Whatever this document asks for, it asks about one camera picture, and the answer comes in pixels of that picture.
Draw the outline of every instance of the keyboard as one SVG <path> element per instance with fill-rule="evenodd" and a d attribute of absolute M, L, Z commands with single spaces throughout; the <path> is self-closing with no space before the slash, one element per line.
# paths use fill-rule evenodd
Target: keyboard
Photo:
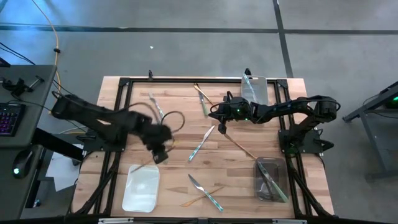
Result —
<path fill-rule="evenodd" d="M 0 137 L 12 137 L 24 115 L 25 105 L 0 103 Z"/>

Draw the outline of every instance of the white paper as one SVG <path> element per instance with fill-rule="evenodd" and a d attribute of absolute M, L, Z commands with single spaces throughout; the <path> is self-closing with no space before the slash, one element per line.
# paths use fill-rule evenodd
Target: white paper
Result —
<path fill-rule="evenodd" d="M 83 145 L 74 144 L 74 146 L 83 149 Z M 46 177 L 53 177 L 55 191 L 60 191 L 73 186 L 79 176 L 80 165 L 74 166 L 70 158 L 59 153 L 53 153 Z"/>

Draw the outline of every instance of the plastic container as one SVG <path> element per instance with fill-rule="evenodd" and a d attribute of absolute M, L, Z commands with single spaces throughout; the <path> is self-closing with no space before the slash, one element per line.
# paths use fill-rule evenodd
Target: plastic container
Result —
<path fill-rule="evenodd" d="M 287 169 L 285 161 L 279 158 L 258 157 L 254 163 L 255 196 L 262 201 L 284 202 L 275 187 L 273 187 L 270 182 L 264 182 L 261 171 L 258 168 L 258 162 L 260 162 L 262 166 L 266 169 L 274 182 L 283 191 L 284 195 L 286 197 L 289 197 L 287 188 Z"/>
<path fill-rule="evenodd" d="M 155 209 L 160 174 L 157 166 L 132 165 L 127 176 L 122 208 L 127 212 L 151 212 Z"/>
<path fill-rule="evenodd" d="M 248 102 L 268 105 L 267 79 L 265 77 L 254 77 L 251 75 L 247 76 L 247 78 L 253 88 L 254 94 L 256 95 L 256 100 L 254 100 L 253 91 L 244 77 L 242 77 L 241 82 L 241 96 L 247 99 Z"/>

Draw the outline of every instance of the computer mouse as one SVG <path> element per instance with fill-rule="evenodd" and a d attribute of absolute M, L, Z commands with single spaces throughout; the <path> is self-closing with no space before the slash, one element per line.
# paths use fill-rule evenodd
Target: computer mouse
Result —
<path fill-rule="evenodd" d="M 28 175 L 32 158 L 33 152 L 30 149 L 18 153 L 12 164 L 12 174 L 15 178 L 22 179 Z"/>

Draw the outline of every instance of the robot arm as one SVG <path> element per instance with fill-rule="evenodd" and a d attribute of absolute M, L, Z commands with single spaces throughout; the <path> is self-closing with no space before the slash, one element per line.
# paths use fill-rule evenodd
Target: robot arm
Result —
<path fill-rule="evenodd" d="M 308 106 L 309 102 L 317 102 L 315 109 Z M 253 102 L 249 103 L 240 96 L 233 97 L 231 92 L 228 91 L 227 95 L 224 96 L 224 102 L 215 105 L 218 106 L 218 109 L 214 112 L 210 110 L 209 116 L 220 121 L 218 131 L 221 134 L 225 134 L 227 121 L 246 120 L 254 124 L 263 124 L 278 116 L 303 113 L 308 115 L 308 117 L 302 122 L 306 128 L 300 131 L 306 131 L 314 128 L 319 123 L 336 119 L 337 105 L 336 100 L 328 96 L 313 96 L 309 98 L 299 97 L 296 100 L 267 106 Z"/>
<path fill-rule="evenodd" d="M 94 130 L 102 140 L 110 144 L 119 142 L 123 133 L 128 132 L 141 139 L 152 152 L 156 164 L 168 158 L 164 146 L 164 142 L 172 139 L 168 126 L 152 124 L 151 117 L 129 111 L 128 108 L 113 111 L 86 102 L 76 95 L 57 94 L 56 97 L 58 100 L 52 109 L 54 117 L 77 121 Z"/>

